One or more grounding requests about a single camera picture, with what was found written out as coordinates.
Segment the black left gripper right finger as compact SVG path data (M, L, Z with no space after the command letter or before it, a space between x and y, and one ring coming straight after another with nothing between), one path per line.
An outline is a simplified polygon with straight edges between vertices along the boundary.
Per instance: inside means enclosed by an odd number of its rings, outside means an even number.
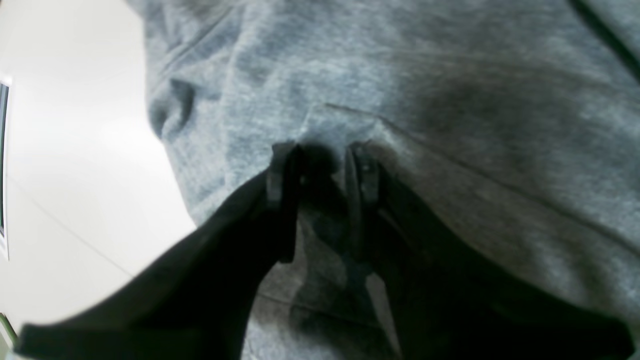
M382 279L406 360L628 360L621 321L528 284L462 241L354 142L345 185L357 260Z

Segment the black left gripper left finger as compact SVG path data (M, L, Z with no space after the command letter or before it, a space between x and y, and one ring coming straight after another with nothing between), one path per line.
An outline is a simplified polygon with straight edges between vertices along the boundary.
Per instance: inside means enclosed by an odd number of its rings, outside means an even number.
M101 303L52 325L23 326L32 360L238 360L263 278L293 261L303 152L273 146L269 166Z

